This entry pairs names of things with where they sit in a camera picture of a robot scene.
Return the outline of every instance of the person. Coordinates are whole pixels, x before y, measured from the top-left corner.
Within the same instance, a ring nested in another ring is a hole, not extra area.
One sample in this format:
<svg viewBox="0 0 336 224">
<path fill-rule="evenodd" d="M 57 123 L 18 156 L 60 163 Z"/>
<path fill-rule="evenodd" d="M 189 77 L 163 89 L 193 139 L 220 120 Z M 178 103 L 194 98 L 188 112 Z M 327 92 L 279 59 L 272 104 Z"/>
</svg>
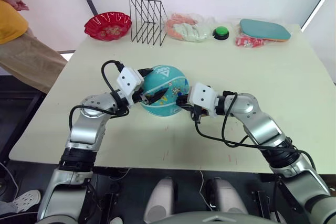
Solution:
<svg viewBox="0 0 336 224">
<path fill-rule="evenodd" d="M 21 10 L 29 10 L 22 0 L 0 0 L 0 67 L 48 93 L 67 60 L 34 36 Z"/>
</svg>

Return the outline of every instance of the green button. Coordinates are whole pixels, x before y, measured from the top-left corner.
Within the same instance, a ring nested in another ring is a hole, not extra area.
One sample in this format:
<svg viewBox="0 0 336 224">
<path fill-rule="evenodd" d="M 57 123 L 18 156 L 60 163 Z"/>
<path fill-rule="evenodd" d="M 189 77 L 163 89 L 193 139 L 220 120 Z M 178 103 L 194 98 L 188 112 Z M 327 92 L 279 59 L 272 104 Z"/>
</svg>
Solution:
<svg viewBox="0 0 336 224">
<path fill-rule="evenodd" d="M 225 26 L 218 26 L 216 28 L 216 33 L 220 36 L 226 35 L 229 31 Z"/>
</svg>

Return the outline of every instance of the person's hand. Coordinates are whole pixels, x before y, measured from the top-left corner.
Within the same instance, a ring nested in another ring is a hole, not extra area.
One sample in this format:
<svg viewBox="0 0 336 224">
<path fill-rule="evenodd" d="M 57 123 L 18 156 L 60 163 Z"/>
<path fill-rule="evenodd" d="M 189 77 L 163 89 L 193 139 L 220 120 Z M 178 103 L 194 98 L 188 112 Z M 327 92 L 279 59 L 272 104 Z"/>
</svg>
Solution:
<svg viewBox="0 0 336 224">
<path fill-rule="evenodd" d="M 29 7 L 22 0 L 4 0 L 14 7 L 17 11 L 29 10 Z"/>
</svg>

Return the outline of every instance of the ball logo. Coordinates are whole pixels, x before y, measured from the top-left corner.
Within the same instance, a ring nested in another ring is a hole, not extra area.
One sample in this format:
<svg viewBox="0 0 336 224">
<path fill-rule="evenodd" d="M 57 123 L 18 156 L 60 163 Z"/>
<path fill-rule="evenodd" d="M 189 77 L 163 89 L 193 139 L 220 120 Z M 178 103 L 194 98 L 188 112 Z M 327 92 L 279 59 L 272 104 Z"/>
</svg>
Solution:
<svg viewBox="0 0 336 224">
<path fill-rule="evenodd" d="M 170 68 L 169 67 L 163 67 L 163 68 L 159 68 L 159 69 L 156 69 L 156 73 L 160 73 L 160 74 L 163 74 L 164 76 L 166 77 L 169 77 L 169 71 Z"/>
</svg>

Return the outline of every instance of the khaki pants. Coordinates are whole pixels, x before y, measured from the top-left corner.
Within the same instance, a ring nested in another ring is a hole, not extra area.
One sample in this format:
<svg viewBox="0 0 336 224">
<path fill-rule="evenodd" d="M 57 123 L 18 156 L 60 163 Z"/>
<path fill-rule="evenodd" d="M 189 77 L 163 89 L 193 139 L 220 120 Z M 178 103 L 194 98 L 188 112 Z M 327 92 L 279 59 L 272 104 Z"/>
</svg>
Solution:
<svg viewBox="0 0 336 224">
<path fill-rule="evenodd" d="M 0 67 L 14 77 L 48 93 L 67 63 L 28 29 L 20 37 L 0 45 Z"/>
</svg>

